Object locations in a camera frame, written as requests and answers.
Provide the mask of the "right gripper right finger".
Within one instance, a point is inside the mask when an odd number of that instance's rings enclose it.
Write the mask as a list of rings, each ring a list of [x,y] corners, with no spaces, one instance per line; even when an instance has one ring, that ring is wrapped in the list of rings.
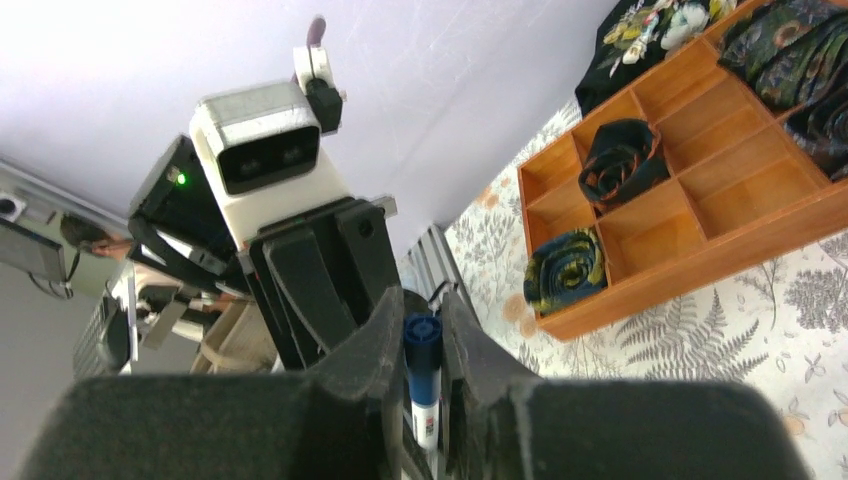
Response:
[[[442,440],[456,479],[804,479],[783,423],[732,382],[544,378],[444,296]]]

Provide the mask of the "white marker blue end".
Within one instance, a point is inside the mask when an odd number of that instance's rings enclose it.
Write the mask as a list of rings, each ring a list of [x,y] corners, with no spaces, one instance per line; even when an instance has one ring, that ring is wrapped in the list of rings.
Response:
[[[410,414],[417,444],[427,453],[436,452],[440,436],[440,400],[431,404],[412,402]]]

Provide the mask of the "blue pen cap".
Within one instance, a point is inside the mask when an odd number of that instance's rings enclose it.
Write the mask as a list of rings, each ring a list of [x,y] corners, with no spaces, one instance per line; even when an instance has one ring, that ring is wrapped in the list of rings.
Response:
[[[403,346],[411,402],[429,407],[441,397],[441,320],[433,315],[409,316]]]

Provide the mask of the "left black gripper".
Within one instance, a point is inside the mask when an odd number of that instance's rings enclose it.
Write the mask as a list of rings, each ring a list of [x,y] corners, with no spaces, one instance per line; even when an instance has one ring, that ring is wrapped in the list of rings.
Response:
[[[384,211],[344,197],[263,227],[237,249],[191,139],[179,135],[131,205],[135,241],[163,259],[162,273],[205,291],[232,288],[280,299],[293,345],[282,368],[306,369],[367,322],[385,290],[400,285]]]

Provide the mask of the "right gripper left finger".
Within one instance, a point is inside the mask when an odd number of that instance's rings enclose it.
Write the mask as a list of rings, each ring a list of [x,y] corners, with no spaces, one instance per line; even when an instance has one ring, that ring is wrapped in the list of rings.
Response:
[[[23,479],[397,479],[404,292],[303,371],[75,383]]]

